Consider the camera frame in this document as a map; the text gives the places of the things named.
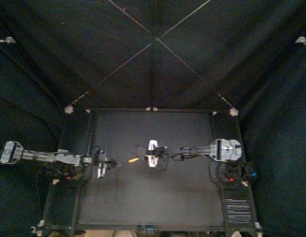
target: black backdrop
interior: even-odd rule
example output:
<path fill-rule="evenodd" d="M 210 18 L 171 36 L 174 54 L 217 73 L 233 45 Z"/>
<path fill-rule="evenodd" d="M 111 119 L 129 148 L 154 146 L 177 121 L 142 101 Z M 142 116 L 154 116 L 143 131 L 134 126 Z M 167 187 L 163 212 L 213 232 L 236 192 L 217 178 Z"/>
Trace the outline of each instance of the black backdrop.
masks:
<path fill-rule="evenodd" d="M 157 37 L 204 4 L 113 3 Z M 301 34 L 306 1 L 210 1 L 161 38 L 200 80 L 110 1 L 0 1 L 0 39 L 16 41 L 0 44 L 0 147 L 14 140 L 55 150 L 62 108 L 151 42 L 75 106 L 229 108 L 220 93 L 241 110 L 265 233 L 306 236 Z M 26 167 L 0 169 L 0 236 L 20 236 L 38 221 L 34 175 Z"/>

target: small object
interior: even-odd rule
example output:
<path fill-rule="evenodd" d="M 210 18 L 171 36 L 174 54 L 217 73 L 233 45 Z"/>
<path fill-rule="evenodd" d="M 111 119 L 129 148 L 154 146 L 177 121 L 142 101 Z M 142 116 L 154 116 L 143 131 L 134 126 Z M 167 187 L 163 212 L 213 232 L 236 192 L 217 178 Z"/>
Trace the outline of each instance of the small object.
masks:
<path fill-rule="evenodd" d="M 306 45 L 306 37 L 304 36 L 297 37 L 296 44 L 304 44 Z"/>
<path fill-rule="evenodd" d="M 158 148 L 157 146 L 157 141 L 155 140 L 149 140 L 147 143 L 147 151 L 154 151 L 154 149 Z M 150 155 L 146 156 L 147 158 L 147 166 L 154 168 L 157 166 L 157 161 L 158 158 L 150 153 Z"/>
<path fill-rule="evenodd" d="M 135 162 L 135 161 L 138 161 L 139 160 L 139 158 L 131 158 L 129 161 L 127 161 L 127 163 L 133 163 L 133 162 Z"/>
<path fill-rule="evenodd" d="M 59 182 L 58 179 L 53 179 L 53 180 L 51 180 L 53 185 L 57 185 L 58 182 Z"/>
<path fill-rule="evenodd" d="M 248 185 L 246 185 L 246 181 L 241 181 L 241 184 L 246 187 Z"/>
<path fill-rule="evenodd" d="M 15 44 L 15 41 L 14 41 L 14 39 L 12 39 L 11 37 L 7 37 L 7 38 L 4 39 L 4 43 L 7 43 L 7 44 Z"/>
<path fill-rule="evenodd" d="M 6 37 L 4 40 L 0 40 L 0 43 L 15 44 L 15 41 L 11 37 Z"/>
<path fill-rule="evenodd" d="M 37 228 L 34 226 L 30 227 L 32 230 L 31 230 L 31 233 L 37 233 Z"/>
<path fill-rule="evenodd" d="M 234 117 L 238 115 L 238 110 L 233 107 L 229 109 L 229 114 Z"/>
<path fill-rule="evenodd" d="M 63 110 L 65 110 L 65 114 L 69 114 L 69 115 L 74 112 L 74 108 L 71 106 L 66 106 Z"/>

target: metal frame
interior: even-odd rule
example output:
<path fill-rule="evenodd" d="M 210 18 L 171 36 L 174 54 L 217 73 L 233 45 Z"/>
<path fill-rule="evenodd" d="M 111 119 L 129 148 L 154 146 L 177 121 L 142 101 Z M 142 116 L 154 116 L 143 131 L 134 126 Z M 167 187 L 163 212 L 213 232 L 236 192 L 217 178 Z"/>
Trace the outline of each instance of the metal frame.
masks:
<path fill-rule="evenodd" d="M 146 112 L 143 109 L 101 109 L 97 108 L 95 111 L 122 111 L 122 112 Z M 216 138 L 214 134 L 216 134 L 216 128 L 214 128 L 214 119 L 213 119 L 213 115 L 210 114 L 210 112 L 216 112 L 212 110 L 197 110 L 197 109 L 159 109 L 157 112 L 153 113 L 161 113 L 161 112 L 171 112 L 171 113 L 205 113 L 209 116 L 209 122 L 210 122 L 210 133 L 212 133 L 212 140 Z M 234 117 L 232 118 L 233 122 L 234 122 L 234 126 L 236 126 L 236 136 L 240 140 L 240 143 L 242 143 L 242 138 L 241 138 L 241 133 L 240 133 L 240 126 L 238 126 L 238 119 Z M 90 149 L 90 142 L 91 142 L 91 114 L 89 115 L 89 120 L 87 120 L 87 134 L 89 134 L 89 139 L 87 139 L 87 153 L 89 153 L 89 149 Z M 115 225 L 87 225 L 87 224 L 78 224 L 77 223 L 77 217 L 78 217 L 78 211 L 79 211 L 79 197 L 82 195 L 82 189 L 83 189 L 83 184 L 85 182 L 81 181 L 77 185 L 75 185 L 75 199 L 74 199 L 74 206 L 73 206 L 73 215 L 71 215 L 71 220 L 70 220 L 70 226 L 69 227 L 63 227 L 63 226 L 58 226 L 58 225 L 53 225 L 46 227 L 46 232 L 45 235 L 42 236 L 47 236 L 49 232 L 51 230 L 65 230 L 69 234 L 70 237 L 74 236 L 74 231 L 75 230 L 125 230 L 125 231 L 142 231 L 146 229 L 150 229 L 150 226 L 138 226 L 138 225 L 127 225 L 127 226 L 115 226 Z M 45 209 L 43 209 L 43 213 L 42 213 L 42 219 L 46 222 L 46 218 L 49 215 L 49 206 L 50 206 L 50 196 L 54 194 L 54 185 L 50 184 L 50 188 L 49 188 L 49 194 L 47 194 L 47 199 L 46 199 L 46 203 L 45 203 Z M 249 223 L 249 225 L 246 227 L 238 228 L 233 227 L 232 225 L 228 224 L 228 215 L 226 215 L 226 208 L 225 208 L 225 196 L 228 194 L 228 191 L 224 189 L 220 189 L 220 200 L 221 200 L 221 207 L 222 207 L 222 219 L 224 219 L 224 223 L 221 223 L 220 227 L 174 227 L 174 226 L 153 226 L 153 230 L 154 231 L 224 231 L 226 233 L 226 236 L 230 236 L 232 233 L 234 231 L 246 231 L 249 234 L 256 234 L 256 229 L 254 229 L 254 223 Z M 250 186 L 246 187 L 246 201 L 249 203 L 249 211 L 250 211 L 250 217 L 252 217 L 252 221 L 257 222 L 256 220 L 256 210 L 254 210 L 254 205 L 253 205 L 253 198 L 252 198 L 252 191 L 250 191 Z"/>

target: white object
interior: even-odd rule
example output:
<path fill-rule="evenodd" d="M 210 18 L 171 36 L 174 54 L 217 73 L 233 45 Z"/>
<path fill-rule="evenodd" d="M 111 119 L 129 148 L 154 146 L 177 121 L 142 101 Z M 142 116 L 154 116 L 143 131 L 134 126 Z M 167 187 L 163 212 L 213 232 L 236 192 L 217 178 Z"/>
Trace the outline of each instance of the white object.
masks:
<path fill-rule="evenodd" d="M 74 108 L 71 106 L 66 106 L 63 110 L 65 110 L 65 114 L 69 114 L 69 115 L 74 112 Z"/>
<path fill-rule="evenodd" d="M 210 144 L 209 156 L 214 161 L 236 161 L 241 156 L 241 145 L 236 140 L 216 139 Z"/>
<path fill-rule="evenodd" d="M 296 44 L 304 44 L 306 45 L 306 37 L 304 36 L 297 37 Z"/>
<path fill-rule="evenodd" d="M 157 141 L 155 140 L 149 140 L 146 150 L 153 151 L 154 148 L 157 148 Z M 154 168 L 157 166 L 158 158 L 155 156 L 146 156 L 146 158 L 147 158 L 147 166 Z"/>
<path fill-rule="evenodd" d="M 238 110 L 233 107 L 229 109 L 229 114 L 234 117 L 238 115 Z"/>

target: cable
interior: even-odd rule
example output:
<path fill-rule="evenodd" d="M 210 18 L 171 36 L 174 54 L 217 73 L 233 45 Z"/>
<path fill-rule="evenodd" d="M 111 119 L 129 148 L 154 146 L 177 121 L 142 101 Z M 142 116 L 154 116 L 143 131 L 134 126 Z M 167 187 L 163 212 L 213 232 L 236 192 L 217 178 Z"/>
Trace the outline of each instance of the cable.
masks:
<path fill-rule="evenodd" d="M 202 80 L 202 82 L 206 84 L 206 86 L 210 88 L 210 90 L 217 94 L 220 99 L 229 105 L 229 107 L 233 107 L 233 105 L 229 103 L 226 98 L 213 89 L 212 85 L 205 81 L 205 79 L 194 72 L 194 70 L 190 68 L 190 66 L 186 64 L 186 62 L 178 57 L 178 55 L 170 50 L 170 48 L 166 46 L 166 44 L 159 40 L 159 38 L 155 38 L 155 40 L 159 42 L 159 44 L 165 47 L 165 49 L 170 52 L 170 54 L 177 58 L 177 60 L 182 63 L 182 65 L 191 71 L 191 73 L 197 76 L 198 79 Z"/>
<path fill-rule="evenodd" d="M 126 13 L 126 9 L 123 8 L 121 8 L 121 7 L 118 7 L 110 0 L 107 0 L 114 6 L 115 6 L 115 8 L 131 19 L 131 21 L 147 32 L 147 33 L 150 33 L 149 32 L 149 30 L 143 27 L 143 25 Z"/>
<path fill-rule="evenodd" d="M 187 14 L 187 16 L 186 16 L 182 20 L 179 20 L 178 23 L 177 23 L 158 38 L 161 38 L 162 36 L 165 36 L 165 34 L 166 34 L 169 31 L 171 31 L 171 30 L 177 27 L 177 25 L 179 25 L 179 23 L 181 23 L 182 21 L 185 21 L 185 19 L 187 19 L 187 18 L 196 13 L 196 11 L 197 11 L 201 7 L 204 7 L 209 2 L 210 2 L 210 0 L 208 0 L 204 4 L 201 4 L 200 7 L 197 7 L 196 10 L 194 10 L 190 14 Z"/>
<path fill-rule="evenodd" d="M 93 86 L 93 88 L 91 88 L 89 91 L 86 91 L 74 101 L 71 101 L 70 105 L 67 105 L 67 106 L 74 105 L 74 104 L 86 96 L 86 94 L 89 94 L 90 91 L 93 91 L 93 89 L 94 89 L 97 86 L 99 86 L 99 85 L 102 84 L 102 82 L 107 79 L 107 77 L 110 77 L 110 76 L 118 71 L 118 69 L 121 69 L 121 68 L 137 57 L 137 55 L 141 54 L 141 52 L 142 52 L 149 46 L 150 46 L 150 44 L 147 44 L 147 45 L 115 68 L 115 70 Z"/>

